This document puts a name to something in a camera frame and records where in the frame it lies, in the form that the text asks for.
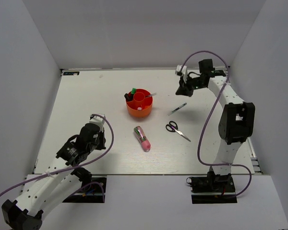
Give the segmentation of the green white pen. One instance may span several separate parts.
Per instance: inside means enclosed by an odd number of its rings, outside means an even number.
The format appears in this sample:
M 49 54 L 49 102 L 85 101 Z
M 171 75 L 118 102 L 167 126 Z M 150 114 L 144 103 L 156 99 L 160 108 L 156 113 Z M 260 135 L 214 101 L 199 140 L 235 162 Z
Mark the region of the green white pen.
M 178 110 L 180 110 L 181 108 L 183 108 L 184 106 L 186 106 L 187 103 L 183 103 L 182 105 L 180 105 L 179 107 L 175 108 L 174 110 L 170 111 L 168 113 L 168 116 L 172 115 L 173 113 L 177 112 Z

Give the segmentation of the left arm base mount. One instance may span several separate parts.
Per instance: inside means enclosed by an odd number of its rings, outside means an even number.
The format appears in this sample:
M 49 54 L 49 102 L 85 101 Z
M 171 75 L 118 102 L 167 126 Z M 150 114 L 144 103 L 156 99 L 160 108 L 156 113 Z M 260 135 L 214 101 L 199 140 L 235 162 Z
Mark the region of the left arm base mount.
M 104 193 L 102 193 L 102 189 L 99 185 L 91 184 L 88 185 L 86 188 L 79 190 L 75 194 L 64 199 L 63 203 L 103 204 L 106 197 L 107 177 L 92 177 L 91 181 L 101 184 Z

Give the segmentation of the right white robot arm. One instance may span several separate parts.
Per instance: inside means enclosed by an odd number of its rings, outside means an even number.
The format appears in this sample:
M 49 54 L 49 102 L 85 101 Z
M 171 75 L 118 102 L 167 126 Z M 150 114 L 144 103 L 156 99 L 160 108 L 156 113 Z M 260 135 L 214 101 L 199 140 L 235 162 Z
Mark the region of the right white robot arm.
M 180 81 L 176 95 L 191 97 L 195 90 L 208 88 L 223 108 L 218 125 L 221 142 L 207 179 L 208 187 L 218 191 L 229 181 L 237 151 L 253 133 L 255 106 L 236 94 L 225 72 L 216 70 L 211 59 L 200 61 L 199 71 L 200 75 L 192 78 L 186 66 L 177 66 L 175 73 Z

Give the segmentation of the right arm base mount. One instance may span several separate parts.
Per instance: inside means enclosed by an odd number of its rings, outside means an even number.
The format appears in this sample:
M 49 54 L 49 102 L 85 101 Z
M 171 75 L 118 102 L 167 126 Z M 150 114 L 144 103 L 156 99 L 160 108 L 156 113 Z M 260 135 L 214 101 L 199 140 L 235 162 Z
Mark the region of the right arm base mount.
M 192 204 L 235 204 L 236 189 L 233 178 L 226 183 L 208 184 L 207 177 L 188 177 L 187 185 L 191 188 Z

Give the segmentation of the green highlighter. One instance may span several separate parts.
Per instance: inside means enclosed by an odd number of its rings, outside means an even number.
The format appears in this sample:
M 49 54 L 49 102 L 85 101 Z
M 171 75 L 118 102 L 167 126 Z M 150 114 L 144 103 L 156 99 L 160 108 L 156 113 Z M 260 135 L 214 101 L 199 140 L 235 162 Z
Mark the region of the green highlighter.
M 137 89 L 136 88 L 132 88 L 131 93 L 130 93 L 130 99 L 133 100 L 134 95 L 136 94 Z

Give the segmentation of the yellow highlighter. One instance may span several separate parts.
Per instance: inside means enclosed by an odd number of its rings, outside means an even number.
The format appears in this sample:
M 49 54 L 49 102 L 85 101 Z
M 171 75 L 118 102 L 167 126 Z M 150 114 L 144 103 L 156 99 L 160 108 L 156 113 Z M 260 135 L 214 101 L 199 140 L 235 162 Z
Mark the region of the yellow highlighter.
M 126 93 L 126 94 L 124 95 L 124 98 L 126 99 L 127 102 L 132 101 L 132 98 L 129 96 L 128 93 Z

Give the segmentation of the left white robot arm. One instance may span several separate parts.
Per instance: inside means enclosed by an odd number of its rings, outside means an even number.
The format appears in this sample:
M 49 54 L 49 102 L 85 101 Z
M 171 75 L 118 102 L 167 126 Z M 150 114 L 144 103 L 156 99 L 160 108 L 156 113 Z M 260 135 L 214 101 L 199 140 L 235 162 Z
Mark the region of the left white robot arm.
M 48 166 L 43 179 L 37 179 L 14 201 L 2 206 L 4 221 L 13 230 L 38 230 L 46 215 L 78 187 L 87 191 L 92 174 L 79 165 L 94 150 L 105 147 L 103 122 L 90 122 L 78 135 L 70 137 Z

